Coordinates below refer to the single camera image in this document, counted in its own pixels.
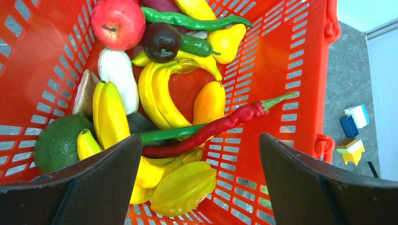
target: basket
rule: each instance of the basket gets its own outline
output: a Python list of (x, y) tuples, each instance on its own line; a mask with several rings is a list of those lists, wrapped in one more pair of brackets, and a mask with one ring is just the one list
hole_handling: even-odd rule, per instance
[[(95, 2), (2, 2), (0, 183), (40, 175), (32, 153), (38, 134), (54, 119), (71, 113), (82, 72), (86, 68), (97, 72), (102, 44), (89, 25)], [(227, 92), (225, 114), (288, 91), (298, 91), (299, 97), (205, 145), (202, 160), (217, 171), (217, 186), (196, 210), (165, 218), (150, 211), (149, 204), (131, 205), (127, 224), (275, 223), (258, 151), (261, 132), (331, 162), (334, 141), (322, 129), (329, 45), (340, 36), (337, 0), (209, 0), (209, 5), (218, 17), (241, 15), (253, 23), (236, 59), (219, 67)], [(138, 76), (140, 69), (134, 69)], [(201, 69), (195, 73), (206, 74)], [(179, 76), (173, 76), (170, 82), (178, 82)], [(200, 85), (207, 82), (200, 80)], [(189, 118), (190, 109), (184, 108), (189, 104), (176, 93), (190, 87), (175, 86), (172, 98)], [(193, 102), (192, 95), (185, 98)]]

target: banana bunch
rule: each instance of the banana bunch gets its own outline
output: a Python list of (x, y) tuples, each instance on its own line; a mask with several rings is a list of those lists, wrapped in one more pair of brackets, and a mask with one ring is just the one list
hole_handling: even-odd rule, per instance
[(168, 81), (173, 73), (186, 74), (198, 67), (194, 60), (184, 59), (163, 64), (151, 61), (142, 70), (138, 80), (139, 98), (146, 114), (159, 129), (192, 126), (173, 103)]
[[(83, 130), (77, 139), (80, 160), (107, 149), (130, 136), (127, 117), (119, 92), (111, 82), (99, 82), (93, 95), (93, 122), (99, 144), (89, 131)], [(182, 165), (198, 161), (202, 157), (199, 149), (178, 157), (149, 159), (141, 157), (130, 203), (142, 203), (149, 199), (154, 188), (167, 175)]]

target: apple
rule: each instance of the apple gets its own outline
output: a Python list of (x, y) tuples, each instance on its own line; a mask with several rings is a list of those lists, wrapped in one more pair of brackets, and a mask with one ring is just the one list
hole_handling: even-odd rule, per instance
[(92, 31), (106, 47), (125, 51), (145, 33), (145, 16), (137, 0), (100, 0), (92, 9)]

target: yellow pear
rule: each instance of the yellow pear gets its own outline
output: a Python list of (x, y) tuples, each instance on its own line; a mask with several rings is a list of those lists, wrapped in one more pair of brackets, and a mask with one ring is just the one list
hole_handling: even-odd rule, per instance
[(229, 28), (211, 32), (207, 41), (212, 45), (213, 51), (221, 55), (213, 55), (215, 60), (221, 64), (231, 63), (237, 54), (239, 43), (246, 34), (244, 24), (235, 24)]

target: green chili pepper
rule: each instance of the green chili pepper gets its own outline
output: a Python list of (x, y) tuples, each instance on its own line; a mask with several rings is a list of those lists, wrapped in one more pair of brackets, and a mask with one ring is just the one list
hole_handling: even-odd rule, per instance
[(166, 22), (171, 25), (185, 27), (190, 30), (215, 31), (238, 23), (243, 23), (248, 27), (252, 27), (252, 23), (250, 21), (237, 15), (230, 15), (219, 20), (197, 20), (181, 13), (159, 12), (148, 7), (141, 7), (141, 9), (144, 12), (146, 20), (151, 23)]
[(175, 128), (170, 130), (155, 130), (151, 132), (140, 133), (139, 135), (141, 136), (142, 143), (158, 142), (167, 139), (193, 135), (205, 125), (206, 124), (199, 124), (199, 125)]
[(213, 51), (213, 47), (211, 46), (211, 44), (204, 39), (182, 33), (180, 33), (180, 35), (181, 35), (180, 50), (186, 53), (190, 53), (200, 57), (207, 57), (210, 56), (211, 54), (221, 55), (220, 53)]

